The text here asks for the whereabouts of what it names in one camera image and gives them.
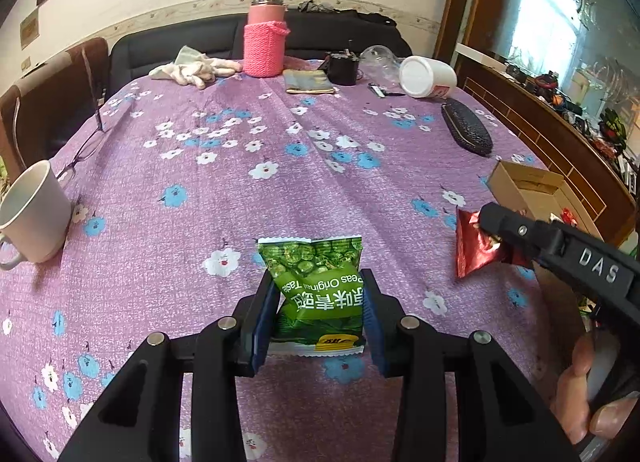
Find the pink knitted bottle cover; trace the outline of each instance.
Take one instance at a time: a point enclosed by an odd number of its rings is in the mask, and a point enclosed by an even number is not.
[[[280,74],[284,66],[284,40],[289,32],[285,22],[245,25],[242,71],[253,77]]]

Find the window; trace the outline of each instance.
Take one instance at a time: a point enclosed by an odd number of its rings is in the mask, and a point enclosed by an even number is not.
[[[521,0],[509,60],[533,76],[552,70],[562,85],[579,35],[574,0]]]

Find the purple tablecloth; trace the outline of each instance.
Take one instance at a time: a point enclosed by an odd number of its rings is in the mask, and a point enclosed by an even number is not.
[[[491,158],[454,143],[440,102],[380,100],[364,85],[295,96],[282,77],[238,74],[203,91],[148,78],[125,86],[102,108],[105,141],[66,189],[78,206],[63,251],[1,275],[0,399],[29,444],[56,457],[149,332],[196,333],[230,314],[260,281],[260,236],[361,234],[361,266],[406,312],[447,333],[488,330],[540,378],[553,352],[532,272],[492,265],[456,282],[454,228],[457,205],[493,199],[496,156],[543,166],[478,102],[455,97],[488,127]],[[52,160],[56,172],[94,124]],[[367,349],[269,357],[255,379],[237,379],[247,457],[387,461],[400,386]],[[453,460],[453,413],[449,427]]]

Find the silver bolt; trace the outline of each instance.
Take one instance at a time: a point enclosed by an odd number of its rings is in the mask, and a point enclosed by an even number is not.
[[[146,342],[153,347],[157,347],[164,341],[164,334],[162,332],[152,332],[146,337]]]
[[[404,316],[400,320],[400,324],[402,325],[402,328],[412,330],[420,326],[420,320],[418,320],[418,318],[414,316]]]
[[[481,345],[485,345],[491,342],[491,334],[485,332],[484,330],[479,330],[474,332],[474,341],[476,343],[480,343]]]
[[[222,330],[229,330],[230,328],[235,327],[237,324],[238,321],[236,321],[236,318],[231,316],[221,317],[218,320],[218,327],[222,328]]]

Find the brown open box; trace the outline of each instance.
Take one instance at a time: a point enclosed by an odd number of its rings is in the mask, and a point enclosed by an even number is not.
[[[569,208],[581,231],[602,239],[587,210],[560,174],[500,161],[487,185],[500,205],[513,211],[525,210],[527,217],[534,220],[549,222],[551,213],[560,216],[564,208]],[[545,268],[534,264],[534,270],[558,340],[558,352],[568,366],[575,342],[584,334],[576,295]]]

